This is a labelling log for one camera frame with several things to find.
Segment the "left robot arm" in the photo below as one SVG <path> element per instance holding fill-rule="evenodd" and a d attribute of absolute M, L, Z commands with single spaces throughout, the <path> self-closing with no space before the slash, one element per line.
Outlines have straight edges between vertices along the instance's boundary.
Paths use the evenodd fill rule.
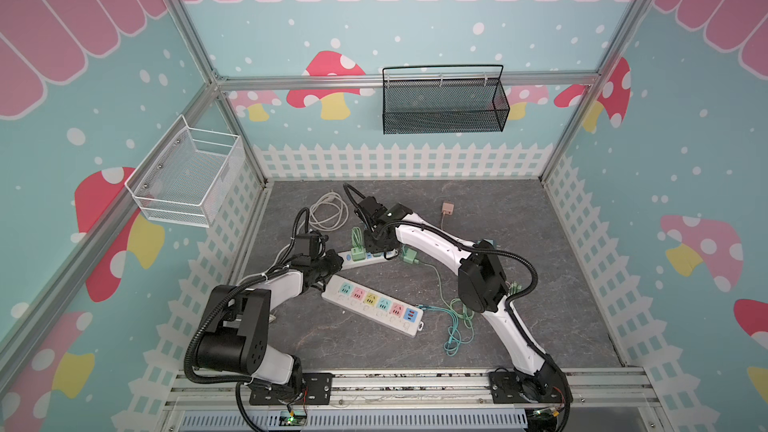
<path fill-rule="evenodd" d="M 301 360 L 269 345 L 269 316 L 284 302 L 312 289 L 323 292 L 343 259 L 326 246 L 328 236 L 310 226 L 310 210 L 294 218 L 287 247 L 266 271 L 236 285 L 215 287 L 183 360 L 196 384 L 235 383 L 263 389 L 290 402 L 304 393 Z"/>

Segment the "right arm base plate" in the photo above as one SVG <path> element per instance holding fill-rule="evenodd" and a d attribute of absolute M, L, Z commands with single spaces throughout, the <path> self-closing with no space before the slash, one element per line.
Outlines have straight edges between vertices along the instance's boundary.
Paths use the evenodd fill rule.
<path fill-rule="evenodd" d="M 564 405 L 573 400 L 564 376 L 550 369 L 528 375 L 497 368 L 488 373 L 488 381 L 495 404 Z"/>

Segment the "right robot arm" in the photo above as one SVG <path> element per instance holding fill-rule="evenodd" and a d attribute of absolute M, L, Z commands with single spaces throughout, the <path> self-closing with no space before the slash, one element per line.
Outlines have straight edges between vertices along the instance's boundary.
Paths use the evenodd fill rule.
<path fill-rule="evenodd" d="M 556 396 L 565 405 L 572 402 L 564 372 L 534 340 L 514 308 L 515 299 L 530 294 L 538 285 L 538 272 L 530 261 L 499 250 L 487 240 L 471 242 L 455 237 L 401 204 L 387 208 L 372 196 L 350 202 L 364 224 L 368 249 L 389 252 L 398 246 L 414 248 L 456 274 L 459 299 L 496 332 L 511 357 L 526 399 L 542 402 Z M 508 286 L 503 258 L 528 270 L 530 282 L 521 291 L 513 292 Z"/>

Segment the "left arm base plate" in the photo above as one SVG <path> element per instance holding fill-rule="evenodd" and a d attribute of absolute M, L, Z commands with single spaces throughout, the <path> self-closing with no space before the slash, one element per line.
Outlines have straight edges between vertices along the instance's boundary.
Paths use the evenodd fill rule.
<path fill-rule="evenodd" d="M 273 386 L 270 390 L 251 387 L 248 403 L 252 406 L 328 405 L 333 379 L 331 373 L 305 373 L 301 379 Z"/>

